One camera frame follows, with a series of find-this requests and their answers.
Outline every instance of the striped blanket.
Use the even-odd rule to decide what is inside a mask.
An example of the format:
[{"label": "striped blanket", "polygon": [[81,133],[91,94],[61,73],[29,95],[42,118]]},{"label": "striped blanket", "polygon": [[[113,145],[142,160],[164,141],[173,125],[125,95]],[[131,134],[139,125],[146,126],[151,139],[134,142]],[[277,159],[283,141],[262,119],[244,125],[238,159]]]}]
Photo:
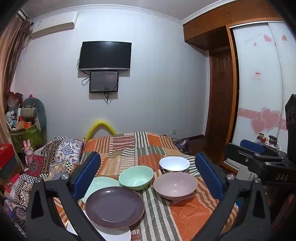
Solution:
[{"label": "striped blanket", "polygon": [[[139,192],[145,203],[145,214],[139,223],[131,227],[132,241],[190,241],[218,204],[200,177],[194,165],[194,156],[181,153],[170,137],[149,132],[105,136],[90,140],[84,149],[84,152],[87,151],[96,151],[101,156],[102,164],[96,176],[117,180],[123,170],[135,165],[151,167],[155,179],[162,175],[159,160],[165,156],[182,156],[189,160],[188,173],[198,180],[196,195],[188,200],[170,202],[160,197],[153,186]],[[67,225],[68,219],[60,201],[55,199],[55,203]],[[85,209],[81,200],[78,204]],[[235,205],[223,231],[230,229],[237,212]]]}]

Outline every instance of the mint green plate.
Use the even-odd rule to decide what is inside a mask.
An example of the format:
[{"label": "mint green plate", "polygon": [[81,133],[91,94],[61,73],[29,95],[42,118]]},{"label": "mint green plate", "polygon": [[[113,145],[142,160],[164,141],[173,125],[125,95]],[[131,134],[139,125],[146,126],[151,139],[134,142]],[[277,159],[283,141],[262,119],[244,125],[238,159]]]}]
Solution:
[{"label": "mint green plate", "polygon": [[134,166],[125,169],[118,178],[120,184],[134,191],[147,188],[153,178],[154,172],[148,166]]},{"label": "mint green plate", "polygon": [[107,187],[119,187],[119,181],[110,177],[95,177],[81,200],[85,203],[93,192]]}]

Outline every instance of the colorful blanket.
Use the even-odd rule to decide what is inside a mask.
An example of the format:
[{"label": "colorful blanket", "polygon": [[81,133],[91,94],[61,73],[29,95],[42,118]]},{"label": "colorful blanket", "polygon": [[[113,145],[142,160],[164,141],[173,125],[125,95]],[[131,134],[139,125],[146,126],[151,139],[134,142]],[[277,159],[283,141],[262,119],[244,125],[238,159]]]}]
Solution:
[{"label": "colorful blanket", "polygon": [[[138,192],[145,203],[145,214],[139,223],[131,227],[132,241],[190,241],[202,228],[218,204],[218,200],[211,196],[196,169],[194,156],[181,153],[170,137],[149,132],[100,137],[87,143],[82,158],[80,158],[82,141],[71,140],[63,137],[63,141],[57,143],[60,141],[57,138],[52,144],[36,152],[36,154],[44,158],[42,168],[40,168],[41,162],[39,160],[34,170],[30,170],[34,176],[23,174],[12,185],[11,194],[13,194],[17,204],[14,203],[11,206],[18,208],[18,213],[22,214],[22,216],[12,216],[14,220],[21,220],[21,224],[24,224],[22,219],[24,216],[23,211],[17,205],[22,205],[25,210],[33,180],[36,176],[40,176],[44,180],[58,179],[63,173],[73,171],[91,151],[98,152],[102,159],[96,176],[109,176],[117,180],[123,170],[136,165],[151,167],[154,171],[153,180],[155,180],[159,175],[162,175],[159,160],[165,156],[182,156],[190,162],[187,172],[195,176],[198,181],[196,194],[190,199],[170,202],[159,196],[154,191],[153,186]],[[58,198],[54,198],[54,201],[61,220],[66,227],[68,218],[62,204]],[[81,200],[78,201],[78,204],[82,210],[85,209],[85,204]],[[235,205],[223,231],[230,229],[237,212],[238,207]]]},{"label": "colorful blanket", "polygon": [[43,148],[35,151],[30,169],[16,175],[5,187],[11,200],[5,201],[5,211],[15,226],[25,235],[25,217],[30,193],[37,177],[45,181],[57,180],[80,164],[83,141],[68,137],[56,137]]},{"label": "colorful blanket", "polygon": [[[145,203],[145,215],[140,223],[131,227],[134,241],[190,241],[218,204],[196,169],[194,156],[181,153],[170,137],[149,132],[105,136],[90,140],[84,151],[96,151],[101,156],[102,163],[96,176],[108,176],[117,180],[123,170],[136,165],[151,167],[155,179],[162,175],[159,160],[165,156],[182,156],[189,160],[188,173],[198,181],[196,195],[188,200],[170,202],[160,197],[153,186],[139,192]],[[237,212],[238,207],[235,205],[224,232],[230,229]]]}]

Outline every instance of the plate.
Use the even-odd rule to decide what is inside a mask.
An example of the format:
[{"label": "plate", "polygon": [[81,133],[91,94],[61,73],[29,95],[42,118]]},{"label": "plate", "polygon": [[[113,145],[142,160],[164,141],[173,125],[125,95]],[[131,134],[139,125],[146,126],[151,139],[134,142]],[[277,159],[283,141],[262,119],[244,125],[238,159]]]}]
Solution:
[{"label": "plate", "polygon": [[107,187],[92,193],[85,211],[97,225],[125,228],[141,219],[145,211],[143,199],[135,191],[123,187]]},{"label": "plate", "polygon": [[183,172],[190,166],[190,162],[180,156],[167,156],[161,158],[159,165],[170,172]]},{"label": "plate", "polygon": [[[91,224],[95,227],[95,229],[103,236],[106,241],[131,241],[131,231],[129,228],[124,228],[124,229],[109,229],[109,228],[104,228],[99,225],[96,225],[93,223],[90,219],[89,221]],[[75,235],[77,233],[75,232],[72,224],[69,222],[67,225],[67,230]]]},{"label": "plate", "polygon": [[96,190],[113,186],[119,187],[119,181],[110,177],[95,177],[81,200],[85,203],[88,197]]}]

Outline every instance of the mint green bowl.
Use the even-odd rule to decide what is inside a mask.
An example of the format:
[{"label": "mint green bowl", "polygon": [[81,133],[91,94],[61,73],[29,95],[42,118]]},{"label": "mint green bowl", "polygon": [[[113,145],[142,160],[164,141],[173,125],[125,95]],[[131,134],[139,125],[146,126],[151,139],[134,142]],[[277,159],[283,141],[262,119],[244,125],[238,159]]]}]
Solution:
[{"label": "mint green bowl", "polygon": [[125,169],[118,178],[120,184],[134,191],[147,188],[153,178],[153,170],[148,166],[134,166]]}]

